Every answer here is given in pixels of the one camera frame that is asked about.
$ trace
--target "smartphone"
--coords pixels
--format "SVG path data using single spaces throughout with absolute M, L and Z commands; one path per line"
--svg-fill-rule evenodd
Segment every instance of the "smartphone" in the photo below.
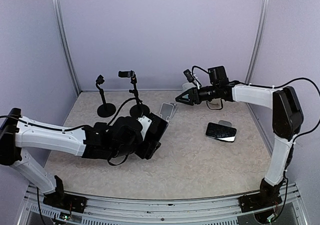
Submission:
M 219 141 L 232 143 L 236 139 L 236 133 L 237 129 L 235 129 L 234 127 L 209 122 L 206 128 L 205 135 Z

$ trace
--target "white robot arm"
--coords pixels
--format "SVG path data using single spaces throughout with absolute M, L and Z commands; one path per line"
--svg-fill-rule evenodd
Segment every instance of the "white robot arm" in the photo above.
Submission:
M 159 142 L 168 123 L 150 113 L 138 119 L 119 117 L 112 126 L 97 122 L 94 127 L 56 126 L 21 116 L 13 108 L 0 128 L 0 164 L 17 170 L 44 194 L 43 203 L 83 213 L 87 199 L 64 193 L 63 182 L 48 173 L 26 148 L 60 151 L 87 159 L 110 159 L 135 153 L 150 159 L 160 147 Z
M 189 82 L 194 77 L 189 70 L 183 72 Z M 272 109 L 274 146 L 271 163 L 260 184 L 260 193 L 239 198 L 242 212 L 274 206 L 282 202 L 279 189 L 293 156 L 293 142 L 300 132 L 304 120 L 302 109 L 293 87 L 280 89 L 241 85 L 239 81 L 229 82 L 223 66 L 208 69 L 212 85 L 193 87 L 175 98 L 179 103 L 193 106 L 203 101 L 224 99 L 229 102 L 243 102 Z

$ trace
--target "black cable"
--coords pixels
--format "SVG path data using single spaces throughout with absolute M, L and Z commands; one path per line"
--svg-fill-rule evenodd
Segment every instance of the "black cable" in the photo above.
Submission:
M 221 103 L 221 107 L 220 107 L 220 108 L 210 108 L 208 101 L 206 101 L 206 106 L 207 106 L 208 109 L 210 109 L 210 110 L 222 110 L 222 109 L 224 108 L 224 103 L 222 102 L 222 99 L 220 99 L 220 103 Z
M 61 128 L 43 126 L 43 125 L 35 124 L 35 123 L 32 123 L 32 122 L 26 122 L 24 120 L 21 120 L 19 118 L 14 117 L 14 116 L 9 116 L 9 115 L 0 116 L 0 119 L 5 119 L 5 118 L 14 119 L 14 120 L 19 121 L 19 122 L 21 122 L 23 124 L 30 125 L 30 126 L 33 126 L 33 127 L 37 127 L 37 128 L 41 128 L 41 129 L 48 129 L 48 130 L 58 131 L 58 132 L 70 132 L 70 131 L 81 129 L 81 128 L 84 128 L 84 127 L 88 126 L 88 125 L 80 125 L 80 126 L 76 126 L 76 127 L 72 127 L 72 128 L 68 128 L 68 129 L 63 130 Z
M 119 165 L 123 164 L 125 161 L 127 161 L 128 157 L 129 157 L 128 154 L 125 155 L 125 158 L 123 159 L 123 161 L 120 162 L 120 163 L 118 163 L 118 164 L 114 164 L 114 163 L 110 162 L 110 160 L 108 160 L 108 164 L 109 164 L 110 166 L 114 166 L 114 167 L 115 167 L 115 166 L 119 166 Z
M 209 74 L 209 72 L 207 72 L 206 70 L 204 70 L 202 67 L 199 67 L 197 65 L 194 65 L 192 66 L 192 69 L 191 69 L 191 74 L 192 76 L 194 77 L 194 79 L 198 82 L 200 88 L 202 87 L 202 84 L 201 82 L 194 76 L 194 69 L 200 69 L 201 71 L 205 72 L 206 74 Z
M 118 108 L 118 111 L 116 111 L 115 115 L 114 115 L 113 118 L 110 120 L 110 122 L 108 122 L 107 126 L 109 126 L 109 125 L 116 119 L 116 117 L 117 117 L 118 114 L 120 113 L 120 110 L 123 108 L 123 106 L 124 106 L 126 103 L 128 103 L 128 102 L 130 102 L 130 101 L 132 101 L 132 100 L 135 100 L 135 99 L 136 99 L 135 97 L 131 97 L 131 98 L 125 100 L 125 101 L 121 104 L 121 106 Z
M 45 223 L 44 217 L 42 216 L 42 212 L 41 212 L 41 208 L 40 208 L 40 199 L 39 199 L 39 188 L 36 188 L 36 196 L 37 196 L 37 200 L 38 200 L 38 209 L 39 209 L 39 214 L 40 214 L 40 218 L 42 220 L 43 225 L 47 225 Z
M 240 84 L 243 84 L 243 85 L 247 85 L 247 86 L 257 87 L 257 88 L 280 89 L 280 88 L 283 88 L 284 86 L 287 86 L 288 84 L 293 83 L 293 82 L 298 81 L 298 80 L 305 80 L 305 81 L 310 82 L 310 83 L 315 87 L 316 91 L 318 92 L 319 98 L 320 98 L 320 90 L 319 90 L 317 84 L 316 84 L 314 81 L 312 81 L 311 79 L 306 78 L 306 77 L 297 77 L 297 78 L 295 78 L 295 79 L 292 79 L 292 80 L 286 82 L 286 83 L 283 84 L 283 85 L 275 86 L 275 87 L 272 87 L 272 86 L 263 86 L 263 85 L 255 85 L 255 84 L 247 84 L 247 83 L 244 83 L 244 82 L 239 82 L 239 83 L 240 83 Z M 316 130 L 316 129 L 319 127 L 319 125 L 320 125 L 320 118 L 319 118 L 317 124 L 316 124 L 311 130 L 298 134 L 298 135 L 293 139 L 292 142 L 294 143 L 297 138 L 299 138 L 299 137 L 301 137 L 301 136 L 303 136 L 303 135 L 312 133 L 314 130 Z
M 71 219 L 71 216 L 72 216 L 72 211 L 71 211 L 71 209 L 72 209 L 72 202 L 70 202 L 70 209 L 69 209 L 70 215 L 69 215 L 69 220 Z
M 205 72 L 206 74 L 209 74 L 208 71 L 204 70 L 202 67 L 199 67 L 197 65 L 192 66 L 192 69 L 191 69 L 192 74 L 194 74 L 194 69 L 200 69 L 201 71 Z
M 276 220 L 280 217 L 280 215 L 282 214 L 282 212 L 283 212 L 283 210 L 284 210 L 284 208 L 285 208 L 285 205 L 286 205 L 287 194 L 288 194 L 289 179 L 286 177 L 286 173 L 285 173 L 285 172 L 283 173 L 283 177 L 284 177 L 285 183 L 286 183 L 283 205 L 282 205 L 282 208 L 281 208 L 279 214 L 278 214 L 273 220 L 271 220 L 271 223 L 273 223 L 274 221 L 276 221 Z

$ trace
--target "white wall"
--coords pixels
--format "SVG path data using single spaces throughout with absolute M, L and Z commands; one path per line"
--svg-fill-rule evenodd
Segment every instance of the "white wall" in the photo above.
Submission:
M 17 107 L 27 117 L 61 125 L 76 95 L 52 0 L 0 0 L 0 18 L 0 115 Z M 45 163 L 47 151 L 31 152 Z M 0 165 L 0 224 L 14 224 L 28 184 Z
M 270 0 L 252 83 L 281 85 L 297 77 L 310 78 L 320 86 L 320 0 Z M 292 85 L 304 112 L 304 132 L 319 119 L 320 99 L 308 82 Z M 253 110 L 273 142 L 271 111 Z M 320 129 L 297 139 L 288 168 L 290 182 L 297 183 L 312 225 L 320 221 L 319 157 Z
M 262 0 L 60 0 L 75 71 L 84 91 L 131 88 L 119 70 L 134 70 L 139 89 L 180 89 L 192 65 L 225 65 L 244 80 Z M 208 77 L 197 72 L 200 78 Z

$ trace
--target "beige table surface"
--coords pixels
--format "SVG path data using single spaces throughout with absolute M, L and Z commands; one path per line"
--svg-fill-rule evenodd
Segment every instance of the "beige table surface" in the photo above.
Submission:
M 158 114 L 162 102 L 174 102 L 178 91 L 141 91 L 140 98 Z M 108 102 L 118 108 L 132 94 L 106 92 Z M 108 122 L 100 118 L 98 92 L 83 92 L 74 104 L 65 126 L 93 126 Z M 128 116 L 130 101 L 120 116 Z M 235 142 L 205 136 L 208 122 L 225 120 L 237 129 Z M 135 154 L 116 167 L 106 160 L 84 159 L 52 151 L 45 168 L 58 175 L 66 191 L 127 199 L 190 199 L 231 195 L 259 189 L 270 156 L 245 103 L 225 102 L 223 110 L 209 110 L 203 102 L 178 110 L 163 135 L 159 150 L 150 160 Z M 113 163 L 123 157 L 115 158 Z

